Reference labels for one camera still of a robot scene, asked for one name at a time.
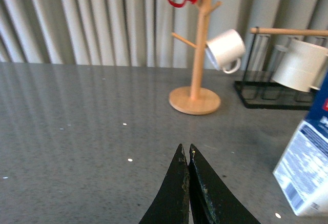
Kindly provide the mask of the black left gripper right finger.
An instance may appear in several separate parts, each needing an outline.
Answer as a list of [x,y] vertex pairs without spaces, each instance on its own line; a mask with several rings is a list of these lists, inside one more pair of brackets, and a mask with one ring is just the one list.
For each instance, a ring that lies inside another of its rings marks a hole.
[[194,223],[259,223],[194,144],[190,145],[189,154],[189,194]]

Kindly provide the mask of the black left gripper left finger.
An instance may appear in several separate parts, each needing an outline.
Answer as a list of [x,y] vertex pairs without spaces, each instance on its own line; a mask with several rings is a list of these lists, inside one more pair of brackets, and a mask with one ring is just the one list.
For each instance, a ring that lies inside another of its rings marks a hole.
[[160,189],[140,223],[188,223],[190,174],[179,144]]

